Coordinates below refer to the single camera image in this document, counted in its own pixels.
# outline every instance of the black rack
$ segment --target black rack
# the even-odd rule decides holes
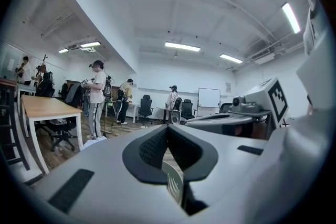
[[[15,110],[14,110],[14,92],[15,92],[16,82],[6,79],[0,79],[0,110],[5,110],[4,113],[6,116],[3,118],[4,121],[0,124],[0,135],[7,135],[6,139],[1,139],[0,141],[10,140],[11,139],[11,131],[14,137],[14,143],[1,143],[1,150],[5,151],[8,148],[17,148],[19,153],[19,158],[7,158],[8,165],[13,165],[19,162],[22,162],[26,168],[26,170],[30,170],[27,159],[22,151],[22,147],[19,141],[19,137],[16,130],[16,122],[15,122]]]

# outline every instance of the ceiling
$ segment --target ceiling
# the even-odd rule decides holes
[[[208,63],[224,68],[232,62],[222,53],[239,59],[249,57],[281,40],[281,50],[302,43],[303,31],[294,35],[282,12],[288,2],[300,28],[306,25],[307,0],[125,0],[135,40],[143,55]],[[25,19],[55,52],[73,44],[94,41],[91,31],[64,0],[25,0]],[[166,48],[166,41],[199,46],[199,53]],[[110,46],[96,47],[104,58],[112,57]],[[76,50],[64,57],[88,57]]]

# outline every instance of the ceiling light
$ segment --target ceiling light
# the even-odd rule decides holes
[[[99,46],[100,42],[91,42],[91,43],[86,43],[86,44],[82,44],[80,45],[82,48],[87,48],[87,47],[92,47],[92,46]]]
[[[68,49],[60,50],[59,53],[62,54],[63,52],[68,52]]]
[[[183,45],[183,44],[177,44],[177,43],[170,43],[166,42],[166,47],[176,48],[176,49],[184,49],[184,50],[193,50],[193,51],[199,51],[201,48],[193,47],[189,45]]]
[[[298,21],[295,18],[294,12],[291,9],[290,5],[288,3],[284,3],[282,6],[283,11],[286,13],[286,16],[292,25],[292,28],[294,30],[294,33],[298,33],[300,31],[300,26],[298,24]]]
[[[236,59],[236,58],[233,58],[233,57],[228,56],[228,55],[225,55],[225,54],[222,54],[221,57],[224,58],[224,59],[226,59],[226,60],[230,60],[230,61],[232,61],[232,62],[237,62],[237,63],[241,63],[241,62],[243,62],[243,61],[241,61],[241,60],[238,60],[238,59]]]

